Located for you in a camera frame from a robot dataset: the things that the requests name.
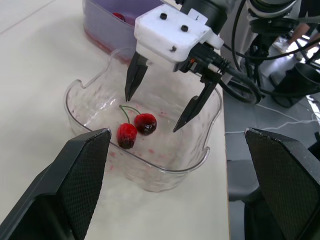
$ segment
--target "black mesh panel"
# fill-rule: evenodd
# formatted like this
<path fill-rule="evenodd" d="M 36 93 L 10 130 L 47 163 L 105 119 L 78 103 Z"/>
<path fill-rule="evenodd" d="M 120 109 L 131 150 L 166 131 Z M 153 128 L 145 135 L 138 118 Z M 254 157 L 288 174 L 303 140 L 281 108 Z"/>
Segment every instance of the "black mesh panel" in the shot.
<path fill-rule="evenodd" d="M 108 145 L 105 137 L 88 142 L 58 191 L 77 240 L 85 238 L 96 208 L 107 158 L 101 149 Z"/>
<path fill-rule="evenodd" d="M 318 204 L 318 190 L 291 153 L 271 137 L 247 131 L 263 196 L 287 240 L 295 240 Z"/>

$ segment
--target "table surface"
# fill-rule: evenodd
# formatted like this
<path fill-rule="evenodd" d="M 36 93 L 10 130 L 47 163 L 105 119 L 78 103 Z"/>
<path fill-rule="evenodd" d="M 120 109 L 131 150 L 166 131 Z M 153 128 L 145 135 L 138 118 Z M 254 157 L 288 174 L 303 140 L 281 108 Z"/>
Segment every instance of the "table surface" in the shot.
<path fill-rule="evenodd" d="M 0 53 L 2 222 L 74 137 L 63 107 L 67 86 L 75 79 L 88 82 L 108 56 L 87 40 L 80 0 L 53 1 L 7 30 Z M 207 162 L 167 192 L 146 192 L 107 175 L 85 239 L 229 239 L 223 111 L 208 146 Z"/>

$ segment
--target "clear plastic bowl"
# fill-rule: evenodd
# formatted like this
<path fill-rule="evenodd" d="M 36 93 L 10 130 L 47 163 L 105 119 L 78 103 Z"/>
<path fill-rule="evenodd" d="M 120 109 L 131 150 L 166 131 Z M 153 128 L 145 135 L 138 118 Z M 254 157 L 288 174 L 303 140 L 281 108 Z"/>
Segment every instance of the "clear plastic bowl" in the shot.
<path fill-rule="evenodd" d="M 160 0 L 83 0 L 84 30 L 107 52 L 134 47 L 136 18 L 161 4 Z M 122 14 L 125 22 L 113 13 Z"/>
<path fill-rule="evenodd" d="M 126 102 L 126 75 L 134 52 L 134 48 L 115 50 L 107 68 L 87 85 L 74 81 L 66 90 L 65 110 L 76 135 L 111 129 L 108 160 L 116 161 L 127 179 L 150 192 L 170 190 L 208 158 L 207 141 L 222 99 L 214 91 L 200 114 L 173 133 L 189 100 L 200 94 L 204 85 L 192 73 L 167 72 L 151 64 L 131 101 Z M 120 148 L 116 140 L 118 127 L 127 122 L 119 105 L 151 113 L 157 119 L 155 132 L 149 136 L 138 134 L 129 150 Z M 133 122 L 136 113 L 127 112 Z"/>

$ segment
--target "purple container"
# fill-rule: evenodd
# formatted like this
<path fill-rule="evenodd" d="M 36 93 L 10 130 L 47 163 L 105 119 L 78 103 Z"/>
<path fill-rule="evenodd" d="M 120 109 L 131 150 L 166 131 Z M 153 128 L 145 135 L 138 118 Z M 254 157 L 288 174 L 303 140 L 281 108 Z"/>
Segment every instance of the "purple container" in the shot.
<path fill-rule="evenodd" d="M 83 0 L 84 30 L 107 52 L 135 47 L 135 20 L 163 4 L 160 0 Z M 124 16 L 125 22 L 114 16 Z"/>

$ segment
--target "red cherry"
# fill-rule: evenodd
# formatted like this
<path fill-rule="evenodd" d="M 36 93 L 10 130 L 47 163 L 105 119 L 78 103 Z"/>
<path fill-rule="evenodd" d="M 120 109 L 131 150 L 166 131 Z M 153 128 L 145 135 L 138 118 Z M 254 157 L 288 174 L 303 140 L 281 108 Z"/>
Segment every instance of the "red cherry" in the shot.
<path fill-rule="evenodd" d="M 157 128 L 157 120 L 155 116 L 150 113 L 142 113 L 135 117 L 134 126 L 142 135 L 150 135 Z"/>
<path fill-rule="evenodd" d="M 116 140 L 123 149 L 131 149 L 136 141 L 138 131 L 130 123 L 123 123 L 116 132 Z"/>
<path fill-rule="evenodd" d="M 126 22 L 126 19 L 122 14 L 117 13 L 117 12 L 114 12 L 112 14 L 115 15 L 118 19 L 121 19 L 122 21 Z"/>

